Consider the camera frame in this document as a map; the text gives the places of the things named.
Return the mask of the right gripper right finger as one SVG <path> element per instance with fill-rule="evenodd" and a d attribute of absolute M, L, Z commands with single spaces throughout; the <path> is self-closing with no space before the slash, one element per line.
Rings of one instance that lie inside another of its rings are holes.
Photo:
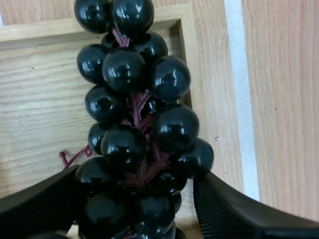
<path fill-rule="evenodd" d="M 235 190 L 213 173 L 193 180 L 194 205 L 205 239 L 317 239 L 319 224 L 274 209 Z"/>

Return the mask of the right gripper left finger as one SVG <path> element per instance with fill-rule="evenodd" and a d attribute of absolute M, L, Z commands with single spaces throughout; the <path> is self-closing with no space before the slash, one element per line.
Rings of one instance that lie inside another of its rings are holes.
<path fill-rule="evenodd" d="M 81 192 L 75 180 L 78 166 L 63 170 L 0 200 L 0 237 L 24 239 L 68 231 L 78 217 Z"/>

